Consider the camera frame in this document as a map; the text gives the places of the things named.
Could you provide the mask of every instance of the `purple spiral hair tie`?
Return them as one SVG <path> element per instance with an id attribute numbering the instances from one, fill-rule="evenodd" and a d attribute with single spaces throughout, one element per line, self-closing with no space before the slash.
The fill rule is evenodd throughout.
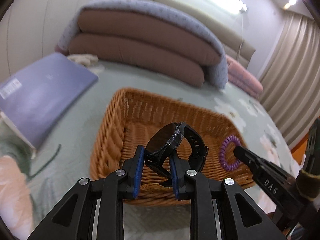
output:
<path id="1" fill-rule="evenodd" d="M 234 136 L 230 135 L 228 136 L 222 143 L 220 152 L 219 152 L 219 163 L 221 164 L 222 168 L 225 169 L 225 171 L 234 171 L 238 168 L 240 164 L 240 160 L 236 159 L 236 161 L 232 164 L 228 164 L 226 160 L 226 150 L 227 146 L 230 142 L 233 142 L 236 146 L 241 146 L 240 140 Z"/>

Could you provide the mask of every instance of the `beige curtain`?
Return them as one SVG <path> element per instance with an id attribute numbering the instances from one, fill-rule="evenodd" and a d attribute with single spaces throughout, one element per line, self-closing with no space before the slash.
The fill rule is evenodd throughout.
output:
<path id="1" fill-rule="evenodd" d="M 315 21 L 285 13 L 285 25 L 260 82 L 260 102 L 293 148 L 320 115 L 320 29 Z"/>

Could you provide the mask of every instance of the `blue gripper pad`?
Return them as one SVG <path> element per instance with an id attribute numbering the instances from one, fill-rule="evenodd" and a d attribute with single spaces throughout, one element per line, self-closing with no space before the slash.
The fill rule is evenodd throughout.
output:
<path id="1" fill-rule="evenodd" d="M 141 185 L 141 178 L 142 178 L 142 171 L 143 171 L 143 164 L 144 164 L 144 148 L 141 147 L 139 160 L 137 163 L 136 172 L 134 174 L 134 182 L 133 182 L 133 191 L 132 195 L 134 198 L 136 198 L 140 191 L 140 185 Z"/>
<path id="2" fill-rule="evenodd" d="M 173 193 L 175 194 L 176 199 L 178 199 L 179 198 L 178 175 L 177 175 L 176 165 L 171 155 L 169 156 L 169 165 L 170 165 Z"/>

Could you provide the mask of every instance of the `barcode sticker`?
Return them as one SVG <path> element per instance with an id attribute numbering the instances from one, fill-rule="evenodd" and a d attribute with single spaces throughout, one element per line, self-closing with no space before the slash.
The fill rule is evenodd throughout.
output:
<path id="1" fill-rule="evenodd" d="M 22 84 L 18 79 L 14 78 L 8 84 L 6 84 L 5 87 L 0 89 L 0 96 L 3 99 L 6 99 L 9 95 L 17 91 L 20 87 L 22 87 Z"/>

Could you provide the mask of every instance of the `blue laptop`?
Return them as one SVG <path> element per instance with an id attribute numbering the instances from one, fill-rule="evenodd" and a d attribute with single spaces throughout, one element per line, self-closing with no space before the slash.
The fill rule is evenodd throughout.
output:
<path id="1" fill-rule="evenodd" d="M 42 58 L 0 84 L 4 121 L 33 149 L 39 149 L 63 112 L 98 80 L 60 53 Z"/>

